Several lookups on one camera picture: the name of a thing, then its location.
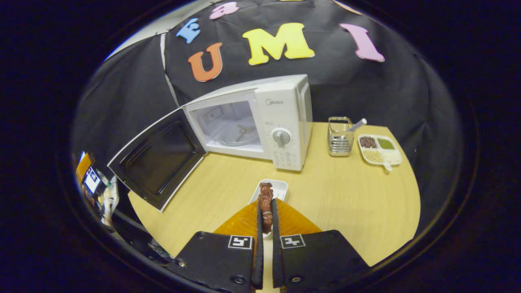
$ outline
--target beans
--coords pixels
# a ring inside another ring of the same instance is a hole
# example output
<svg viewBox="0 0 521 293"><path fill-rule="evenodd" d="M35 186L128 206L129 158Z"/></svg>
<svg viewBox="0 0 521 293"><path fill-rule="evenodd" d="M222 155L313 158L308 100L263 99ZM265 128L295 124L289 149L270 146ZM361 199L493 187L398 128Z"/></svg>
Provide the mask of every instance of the beans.
<svg viewBox="0 0 521 293"><path fill-rule="evenodd" d="M365 136L365 137L360 138L360 144L362 145L363 148L376 149L376 141L372 137Z"/></svg>
<svg viewBox="0 0 521 293"><path fill-rule="evenodd" d="M368 161L375 163L383 163L383 158L379 152L364 150L363 153Z"/></svg>
<svg viewBox="0 0 521 293"><path fill-rule="evenodd" d="M379 138L378 143L380 143L380 146L382 147L382 149L394 150L392 143L390 141L388 141L387 139Z"/></svg>

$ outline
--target open microwave door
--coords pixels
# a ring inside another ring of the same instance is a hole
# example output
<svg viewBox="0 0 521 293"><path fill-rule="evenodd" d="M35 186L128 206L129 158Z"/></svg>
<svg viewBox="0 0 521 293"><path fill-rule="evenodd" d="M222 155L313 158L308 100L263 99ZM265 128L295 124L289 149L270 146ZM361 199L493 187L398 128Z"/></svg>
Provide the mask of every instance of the open microwave door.
<svg viewBox="0 0 521 293"><path fill-rule="evenodd" d="M205 153L179 108L129 141L108 167L130 190L162 212Z"/></svg>

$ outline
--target yellow letter m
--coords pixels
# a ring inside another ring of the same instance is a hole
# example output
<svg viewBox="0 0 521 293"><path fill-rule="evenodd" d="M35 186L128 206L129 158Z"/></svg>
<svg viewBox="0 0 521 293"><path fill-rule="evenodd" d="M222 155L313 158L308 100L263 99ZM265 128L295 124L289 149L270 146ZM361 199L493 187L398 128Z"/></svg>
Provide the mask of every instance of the yellow letter m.
<svg viewBox="0 0 521 293"><path fill-rule="evenodd" d="M285 23L280 26L276 36L272 36L263 29L254 29L245 32L242 37L250 42L252 58L248 60L250 65L268 62L268 56L264 55L263 48L275 60L282 56L282 50L286 45L284 56L289 59L311 58L315 51L311 50L306 43L302 29L304 25L297 22Z"/></svg>

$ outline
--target midea logo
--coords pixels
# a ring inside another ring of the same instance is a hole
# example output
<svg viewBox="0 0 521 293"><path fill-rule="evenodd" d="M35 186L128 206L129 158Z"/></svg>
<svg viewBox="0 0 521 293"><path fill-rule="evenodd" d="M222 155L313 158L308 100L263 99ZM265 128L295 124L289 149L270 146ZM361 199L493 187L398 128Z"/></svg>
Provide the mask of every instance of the midea logo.
<svg viewBox="0 0 521 293"><path fill-rule="evenodd" d="M266 104L267 105L273 105L273 104L284 104L282 101L274 101L272 99L267 99L266 100Z"/></svg>

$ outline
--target microwave door window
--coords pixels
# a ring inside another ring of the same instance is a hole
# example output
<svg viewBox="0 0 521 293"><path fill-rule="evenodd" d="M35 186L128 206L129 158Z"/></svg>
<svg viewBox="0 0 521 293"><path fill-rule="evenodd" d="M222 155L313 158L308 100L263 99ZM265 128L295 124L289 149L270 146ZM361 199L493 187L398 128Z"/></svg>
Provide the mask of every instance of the microwave door window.
<svg viewBox="0 0 521 293"><path fill-rule="evenodd" d="M201 108L191 115L199 123L207 146L262 152L248 101Z"/></svg>
<svg viewBox="0 0 521 293"><path fill-rule="evenodd" d="M181 125L175 123L144 141L125 158L122 167L134 182L159 196L194 152Z"/></svg>

